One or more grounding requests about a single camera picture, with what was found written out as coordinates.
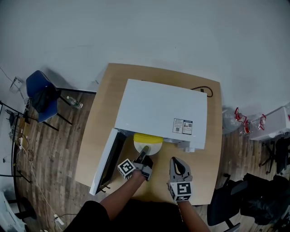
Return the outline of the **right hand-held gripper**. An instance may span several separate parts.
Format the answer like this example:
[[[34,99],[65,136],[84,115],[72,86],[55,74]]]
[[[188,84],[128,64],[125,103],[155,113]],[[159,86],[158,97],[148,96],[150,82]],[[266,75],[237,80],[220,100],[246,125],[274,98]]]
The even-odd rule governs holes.
[[[192,176],[189,165],[180,158],[172,157],[169,169],[168,190],[174,202],[190,200],[192,196]]]

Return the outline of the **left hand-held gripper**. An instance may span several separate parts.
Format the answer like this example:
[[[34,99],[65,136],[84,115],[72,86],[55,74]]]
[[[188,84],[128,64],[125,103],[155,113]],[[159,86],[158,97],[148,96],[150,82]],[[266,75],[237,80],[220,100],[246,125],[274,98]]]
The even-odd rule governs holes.
[[[135,170],[139,170],[146,181],[149,181],[152,175],[153,161],[147,156],[148,151],[149,146],[146,145],[133,161],[126,159],[117,166],[123,178],[129,179]]]

